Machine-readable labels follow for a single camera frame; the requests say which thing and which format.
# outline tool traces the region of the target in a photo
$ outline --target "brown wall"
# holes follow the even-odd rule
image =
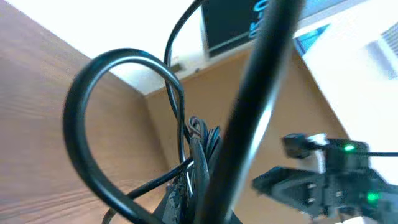
[[[208,127],[225,129],[249,52],[237,54],[183,82],[186,118],[197,115]],[[178,162],[176,121],[164,90],[147,97],[155,128],[170,166]],[[301,58],[294,53],[288,76],[282,85],[274,115],[256,156],[235,211],[243,223],[308,223],[304,216],[284,205],[259,197],[250,181],[274,166],[295,166],[282,152],[280,138],[289,133],[328,133],[335,138],[346,134]]]
[[[76,175],[62,136],[65,97],[88,58],[3,0],[0,30],[0,223],[101,223],[107,207]],[[123,191],[167,170],[145,99],[110,73],[91,96],[86,131]],[[138,201],[153,210],[163,192]]]

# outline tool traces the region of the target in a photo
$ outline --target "wooden surface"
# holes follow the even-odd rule
[[[183,82],[187,119],[196,115],[204,119],[209,128],[221,125],[221,130],[225,130],[248,55],[249,52],[235,55]],[[271,123],[236,205],[235,212],[245,224],[308,223],[308,219],[298,211],[265,196],[260,197],[251,188],[252,179],[274,166],[296,166],[294,160],[285,157],[281,137],[290,133],[327,133],[334,138],[347,137],[300,56],[294,54],[288,66]],[[172,134],[176,127],[167,93],[159,91],[147,97],[147,102],[165,156],[169,165],[174,166],[178,161],[174,151],[176,139]]]
[[[62,135],[68,88],[88,61],[0,0],[0,223],[100,223],[107,207],[76,175]],[[125,192],[167,169],[145,99],[110,73],[91,96],[86,130]],[[162,194],[138,202],[153,210]]]

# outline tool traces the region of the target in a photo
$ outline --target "green led indicator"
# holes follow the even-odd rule
[[[368,193],[368,202],[369,203],[374,203],[377,202],[380,198],[379,193],[374,193],[374,192],[370,192]]]
[[[346,145],[345,147],[344,147],[344,151],[346,151],[346,152],[351,152],[352,150],[354,150],[355,149],[355,147],[353,146],[353,145]]]

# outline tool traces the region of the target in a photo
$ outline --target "ceiling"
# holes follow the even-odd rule
[[[89,58],[129,47],[145,50],[161,60],[171,30],[192,3],[192,0],[6,1]],[[365,0],[329,0],[327,4],[322,3],[325,1],[309,1],[310,4],[304,9],[307,17],[302,19],[300,30],[321,26],[319,21],[341,8],[349,7],[347,2],[356,4],[361,1]],[[239,50],[207,60],[203,50],[201,19],[201,12],[197,10],[175,39],[172,64],[182,63],[185,68],[177,73],[180,79]],[[143,95],[164,86],[162,78],[142,65],[127,63],[111,71]]]

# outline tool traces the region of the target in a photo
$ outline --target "black pole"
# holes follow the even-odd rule
[[[229,220],[269,124],[304,0],[270,1],[195,223]]]

